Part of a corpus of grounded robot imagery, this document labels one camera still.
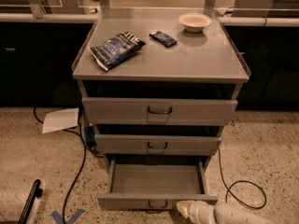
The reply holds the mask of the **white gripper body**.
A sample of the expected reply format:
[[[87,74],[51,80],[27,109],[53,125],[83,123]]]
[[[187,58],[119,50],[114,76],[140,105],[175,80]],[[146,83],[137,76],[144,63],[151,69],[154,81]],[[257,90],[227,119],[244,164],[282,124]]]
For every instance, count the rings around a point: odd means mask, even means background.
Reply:
[[[213,205],[197,201],[189,206],[188,212],[193,224],[216,224]]]

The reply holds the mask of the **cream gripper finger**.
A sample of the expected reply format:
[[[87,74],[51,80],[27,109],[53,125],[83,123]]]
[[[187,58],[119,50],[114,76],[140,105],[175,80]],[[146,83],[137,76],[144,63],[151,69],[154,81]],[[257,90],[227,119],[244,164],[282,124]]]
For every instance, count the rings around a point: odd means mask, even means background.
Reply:
[[[179,201],[177,202],[177,210],[185,217],[190,216],[189,207],[193,204],[193,201]]]

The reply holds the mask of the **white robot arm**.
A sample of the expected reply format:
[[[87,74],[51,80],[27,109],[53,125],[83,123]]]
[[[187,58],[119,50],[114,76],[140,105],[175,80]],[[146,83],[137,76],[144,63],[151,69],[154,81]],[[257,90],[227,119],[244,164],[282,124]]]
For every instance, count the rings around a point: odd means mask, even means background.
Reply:
[[[276,224],[222,202],[211,205],[203,201],[179,201],[177,209],[193,224]]]

